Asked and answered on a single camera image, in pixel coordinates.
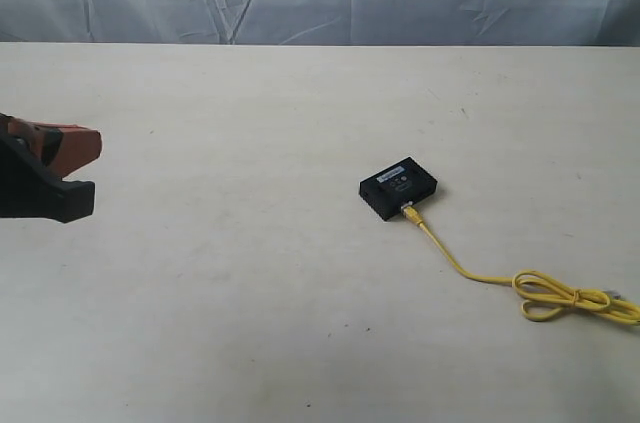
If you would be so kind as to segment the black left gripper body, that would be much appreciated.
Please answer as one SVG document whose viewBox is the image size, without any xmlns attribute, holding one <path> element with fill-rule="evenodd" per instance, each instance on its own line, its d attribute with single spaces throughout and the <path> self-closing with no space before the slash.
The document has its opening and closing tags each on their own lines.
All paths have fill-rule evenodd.
<svg viewBox="0 0 640 423">
<path fill-rule="evenodd" d="M 23 144 L 1 132 L 1 217 L 70 223 L 93 214 L 95 184 L 64 181 Z"/>
</svg>

